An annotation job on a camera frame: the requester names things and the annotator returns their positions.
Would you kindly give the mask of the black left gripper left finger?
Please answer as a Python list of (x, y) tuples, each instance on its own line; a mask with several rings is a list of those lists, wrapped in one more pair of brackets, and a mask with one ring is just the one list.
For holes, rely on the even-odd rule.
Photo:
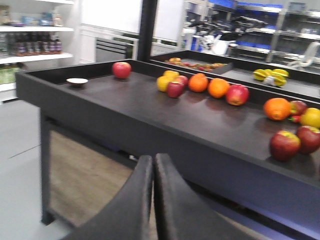
[(113, 199), (65, 240), (148, 240), (153, 161), (142, 155)]

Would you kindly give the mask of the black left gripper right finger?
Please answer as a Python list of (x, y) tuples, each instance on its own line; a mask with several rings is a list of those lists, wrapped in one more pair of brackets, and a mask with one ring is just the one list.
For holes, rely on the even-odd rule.
[(154, 159), (154, 210), (160, 240), (251, 240), (186, 183), (167, 153)]

